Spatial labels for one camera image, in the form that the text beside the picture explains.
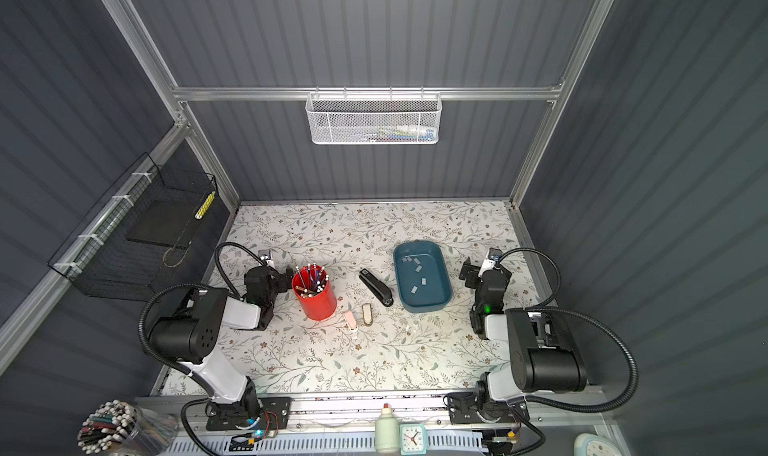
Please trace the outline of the teal plastic tray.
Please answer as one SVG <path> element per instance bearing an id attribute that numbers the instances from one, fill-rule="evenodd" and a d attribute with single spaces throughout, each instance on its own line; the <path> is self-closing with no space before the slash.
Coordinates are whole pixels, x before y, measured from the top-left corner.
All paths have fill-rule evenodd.
<path id="1" fill-rule="evenodd" d="M 394 249 L 399 297 L 411 313 L 443 309 L 452 299 L 452 287 L 440 247 L 428 240 L 404 242 Z"/>

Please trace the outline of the black stapler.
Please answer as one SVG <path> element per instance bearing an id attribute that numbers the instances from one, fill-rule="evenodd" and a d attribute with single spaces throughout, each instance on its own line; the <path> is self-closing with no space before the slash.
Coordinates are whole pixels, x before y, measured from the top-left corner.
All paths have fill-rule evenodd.
<path id="1" fill-rule="evenodd" d="M 383 306 L 391 307 L 394 304 L 394 297 L 391 289 L 367 268 L 363 268 L 359 271 L 359 279 Z"/>

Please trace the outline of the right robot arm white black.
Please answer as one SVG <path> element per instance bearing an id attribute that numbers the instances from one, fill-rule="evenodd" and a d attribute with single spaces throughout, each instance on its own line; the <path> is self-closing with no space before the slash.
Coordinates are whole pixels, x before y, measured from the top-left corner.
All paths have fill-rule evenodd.
<path id="1" fill-rule="evenodd" d="M 506 308 L 504 295 L 511 272 L 486 258 L 481 265 L 466 259 L 459 279 L 474 291 L 469 310 L 473 333 L 507 345 L 509 361 L 485 372 L 468 407 L 485 421 L 511 417 L 506 402 L 536 391 L 580 392 L 587 372 L 563 316 L 538 308 Z"/>

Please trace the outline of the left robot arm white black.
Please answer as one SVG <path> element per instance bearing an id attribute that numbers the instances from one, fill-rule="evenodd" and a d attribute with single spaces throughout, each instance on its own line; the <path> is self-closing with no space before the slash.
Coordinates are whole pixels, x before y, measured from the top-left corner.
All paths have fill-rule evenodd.
<path id="1" fill-rule="evenodd" d="M 218 346 L 223 326 L 263 331 L 274 316 L 274 303 L 290 288 L 294 275 L 257 266 L 245 277 L 240 298 L 226 287 L 185 283 L 156 293 L 138 322 L 144 351 L 181 372 L 203 388 L 209 431 L 255 430 L 259 433 L 287 427 L 291 399 L 261 397 L 255 383 Z"/>

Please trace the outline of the red pen cup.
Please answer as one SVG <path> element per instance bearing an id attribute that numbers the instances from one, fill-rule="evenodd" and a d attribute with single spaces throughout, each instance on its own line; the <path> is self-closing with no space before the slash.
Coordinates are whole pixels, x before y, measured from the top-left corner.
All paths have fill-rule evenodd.
<path id="1" fill-rule="evenodd" d="M 337 299 L 323 266 L 310 264 L 299 268 L 292 277 L 291 289 L 310 320 L 323 321 L 336 312 Z"/>

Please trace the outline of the yellow marker in side basket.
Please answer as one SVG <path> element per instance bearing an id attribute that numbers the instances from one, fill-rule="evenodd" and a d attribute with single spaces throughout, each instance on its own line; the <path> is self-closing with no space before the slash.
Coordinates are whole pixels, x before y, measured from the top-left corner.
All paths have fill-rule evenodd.
<path id="1" fill-rule="evenodd" d="M 212 192 L 210 192 L 210 194 L 208 194 L 208 196 L 206 196 L 206 198 L 204 199 L 204 202 L 200 204 L 200 206 L 198 207 L 198 210 L 194 214 L 194 217 L 196 220 L 202 220 L 204 216 L 206 216 L 206 213 L 208 212 L 209 208 L 212 206 L 212 203 L 216 198 L 216 193 L 217 193 L 216 190 L 213 190 Z"/>

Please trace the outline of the pink eraser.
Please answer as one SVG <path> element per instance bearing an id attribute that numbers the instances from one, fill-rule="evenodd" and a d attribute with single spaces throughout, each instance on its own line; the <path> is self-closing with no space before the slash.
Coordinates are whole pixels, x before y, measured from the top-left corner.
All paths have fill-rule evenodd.
<path id="1" fill-rule="evenodd" d="M 358 329 L 357 320 L 352 311 L 346 311 L 343 313 L 345 323 L 351 332 L 355 332 Z"/>

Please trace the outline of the small teal clock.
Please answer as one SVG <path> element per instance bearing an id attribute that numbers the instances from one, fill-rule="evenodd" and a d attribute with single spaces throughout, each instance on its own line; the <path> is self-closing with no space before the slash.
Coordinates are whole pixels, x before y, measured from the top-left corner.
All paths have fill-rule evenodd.
<path id="1" fill-rule="evenodd" d="M 428 451 L 428 437 L 423 424 L 401 424 L 400 454 L 402 456 L 425 455 Z"/>

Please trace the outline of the white glue bottle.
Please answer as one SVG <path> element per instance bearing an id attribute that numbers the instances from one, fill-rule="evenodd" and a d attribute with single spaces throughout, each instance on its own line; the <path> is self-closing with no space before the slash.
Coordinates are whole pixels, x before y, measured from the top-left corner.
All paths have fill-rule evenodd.
<path id="1" fill-rule="evenodd" d="M 380 454 L 400 452 L 399 421 L 389 403 L 384 403 L 375 423 L 374 447 Z"/>

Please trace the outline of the white round device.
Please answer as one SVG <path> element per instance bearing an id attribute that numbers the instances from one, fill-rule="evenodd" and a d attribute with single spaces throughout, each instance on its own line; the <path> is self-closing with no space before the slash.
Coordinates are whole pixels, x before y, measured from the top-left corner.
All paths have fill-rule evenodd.
<path id="1" fill-rule="evenodd" d="M 579 434 L 574 440 L 575 456 L 622 456 L 621 450 L 610 440 L 591 433 Z"/>

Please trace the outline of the clear jar of pencils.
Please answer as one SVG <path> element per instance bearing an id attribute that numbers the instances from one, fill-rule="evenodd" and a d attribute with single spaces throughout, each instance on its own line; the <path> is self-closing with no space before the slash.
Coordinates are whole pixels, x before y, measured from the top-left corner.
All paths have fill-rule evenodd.
<path id="1" fill-rule="evenodd" d="M 173 416 L 115 399 L 83 421 L 77 445 L 86 455 L 160 455 L 178 429 Z"/>

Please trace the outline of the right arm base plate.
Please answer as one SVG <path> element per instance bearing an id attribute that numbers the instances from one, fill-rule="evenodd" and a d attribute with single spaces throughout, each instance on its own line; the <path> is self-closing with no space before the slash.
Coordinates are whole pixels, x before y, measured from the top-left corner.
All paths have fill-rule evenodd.
<path id="1" fill-rule="evenodd" d="M 442 402 L 454 425 L 511 424 L 522 423 L 521 416 L 528 418 L 529 412 L 520 404 L 481 400 L 475 392 L 451 392 L 443 396 Z"/>

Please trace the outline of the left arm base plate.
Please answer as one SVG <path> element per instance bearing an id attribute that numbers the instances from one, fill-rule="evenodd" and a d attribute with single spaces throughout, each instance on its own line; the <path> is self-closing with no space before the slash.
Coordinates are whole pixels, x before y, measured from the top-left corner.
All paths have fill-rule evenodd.
<path id="1" fill-rule="evenodd" d="M 208 431 L 245 430 L 255 424 L 254 430 L 282 430 L 287 427 L 291 403 L 292 399 L 289 397 L 266 397 L 250 403 L 207 403 L 206 429 Z"/>

